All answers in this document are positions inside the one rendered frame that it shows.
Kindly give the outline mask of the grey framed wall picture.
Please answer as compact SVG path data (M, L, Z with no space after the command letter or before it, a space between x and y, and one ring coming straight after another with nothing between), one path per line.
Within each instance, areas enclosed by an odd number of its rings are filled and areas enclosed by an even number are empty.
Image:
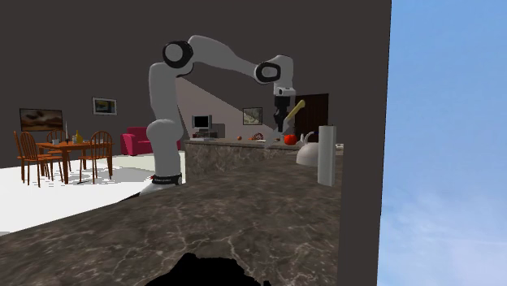
M244 125L262 125L261 107L247 107L244 108L242 111Z

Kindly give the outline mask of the dark wooden door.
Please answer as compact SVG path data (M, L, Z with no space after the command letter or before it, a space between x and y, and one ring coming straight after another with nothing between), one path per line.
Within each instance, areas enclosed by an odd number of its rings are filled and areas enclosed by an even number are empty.
M294 118L293 133L297 138L308 132L314 132L309 136L308 142L319 141L319 127L328 125L328 101L329 94L312 94L296 96L295 104L300 100L305 101L305 107L300 109Z

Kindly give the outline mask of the black irregular object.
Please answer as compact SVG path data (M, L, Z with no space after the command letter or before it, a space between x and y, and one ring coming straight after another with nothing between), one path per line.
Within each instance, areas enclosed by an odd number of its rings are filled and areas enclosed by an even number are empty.
M145 286L272 286L269 280L258 282L231 258L198 258L185 253L164 275Z

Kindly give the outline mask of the wooden dining table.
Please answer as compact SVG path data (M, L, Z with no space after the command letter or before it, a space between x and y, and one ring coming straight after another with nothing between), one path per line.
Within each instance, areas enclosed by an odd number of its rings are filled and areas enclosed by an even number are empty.
M37 143L37 147L49 150L61 150L61 157L63 160L63 182L64 184L69 183L69 169L68 163L70 161L69 152L79 150L81 152L81 156L90 155L89 141L82 143L73 143L66 139L64 142L60 142L58 144L52 143Z

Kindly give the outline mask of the white paper towel roll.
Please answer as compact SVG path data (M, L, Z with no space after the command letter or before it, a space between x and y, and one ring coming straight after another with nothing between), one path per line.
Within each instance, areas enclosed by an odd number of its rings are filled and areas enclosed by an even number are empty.
M318 130L318 183L326 186L335 184L336 127L320 126Z

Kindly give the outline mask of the small framed wall picture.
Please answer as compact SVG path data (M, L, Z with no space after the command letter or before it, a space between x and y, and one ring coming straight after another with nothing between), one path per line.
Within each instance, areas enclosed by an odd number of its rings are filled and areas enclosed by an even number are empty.
M117 101L115 99L94 97L94 115L117 115Z

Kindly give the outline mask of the television on stand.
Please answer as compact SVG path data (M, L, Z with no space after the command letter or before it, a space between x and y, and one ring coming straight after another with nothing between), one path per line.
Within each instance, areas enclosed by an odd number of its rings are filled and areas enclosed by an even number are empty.
M225 124L214 123L212 115L193 115L192 128L196 129L192 139L214 140L225 137Z

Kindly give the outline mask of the wooden dining chair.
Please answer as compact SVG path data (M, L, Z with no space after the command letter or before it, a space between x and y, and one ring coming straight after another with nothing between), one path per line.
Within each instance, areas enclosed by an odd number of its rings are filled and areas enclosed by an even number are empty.
M35 163L37 166L37 185L41 187L42 172L45 176L53 179L52 175L52 156L50 154L40 154L33 136L29 132L22 132L19 136L19 143L23 150L25 161Z
M113 147L112 137L110 133L106 131L98 131L95 132L90 141L90 155L80 156L80 179L82 179L82 170L85 166L87 160L92 163L92 180L95 183L95 180L98 178L98 159L105 159L107 163L107 170L109 179L112 178L112 147Z
M52 130L52 131L48 132L48 134L46 136L46 141L49 143L53 143L54 140L58 140L59 142L62 142L62 141L65 141L66 139L67 139L66 133L62 129ZM58 154L58 153L62 153L62 151L61 150L49 151L49 154ZM68 166L69 166L69 169L72 170L70 161L68 163Z
M13 136L14 136L14 139L15 139L15 145L16 145L16 149L17 149L17 152L18 152L18 156L17 158L19 159L19 162L20 162L20 174L21 174L21 180L23 182L25 182L25 169L24 169L24 156L22 154L22 150L21 150L21 147L20 147L20 142L19 142L19 138L18 138L18 135L17 135L17 132L14 131L13 132Z

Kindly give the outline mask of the wide dark landscape wall picture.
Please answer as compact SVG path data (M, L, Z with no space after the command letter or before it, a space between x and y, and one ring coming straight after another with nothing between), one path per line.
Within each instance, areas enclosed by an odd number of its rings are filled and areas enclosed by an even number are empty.
M61 110L20 108L19 118L22 132L63 129L63 112Z

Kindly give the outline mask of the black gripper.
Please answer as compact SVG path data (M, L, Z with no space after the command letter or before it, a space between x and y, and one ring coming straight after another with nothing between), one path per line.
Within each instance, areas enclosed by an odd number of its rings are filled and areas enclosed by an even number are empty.
M290 96L275 96L276 111L273 114L273 117L278 128L282 126L282 118L285 118L288 114L287 109L290 106L290 102ZM286 133L288 131L291 119L292 118L289 116L284 119L282 133Z

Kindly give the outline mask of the white kettle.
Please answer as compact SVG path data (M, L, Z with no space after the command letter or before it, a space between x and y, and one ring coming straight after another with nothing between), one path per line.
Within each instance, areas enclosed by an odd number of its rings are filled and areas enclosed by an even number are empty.
M318 166L319 143L309 142L309 137L313 134L314 132L308 132L306 135L301 134L301 138L297 142L297 145L300 147L297 152L297 164L308 167Z

